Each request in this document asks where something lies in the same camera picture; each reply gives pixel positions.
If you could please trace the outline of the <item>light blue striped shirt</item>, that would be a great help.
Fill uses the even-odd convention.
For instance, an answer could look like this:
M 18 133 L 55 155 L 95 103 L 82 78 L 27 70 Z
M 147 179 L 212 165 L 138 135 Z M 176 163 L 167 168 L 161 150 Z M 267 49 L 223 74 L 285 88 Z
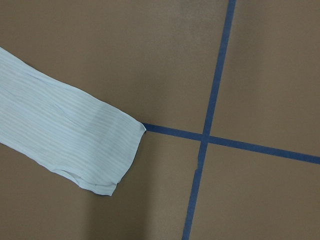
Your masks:
M 118 108 L 0 51 L 0 141 L 49 171 L 111 196 L 145 131 Z

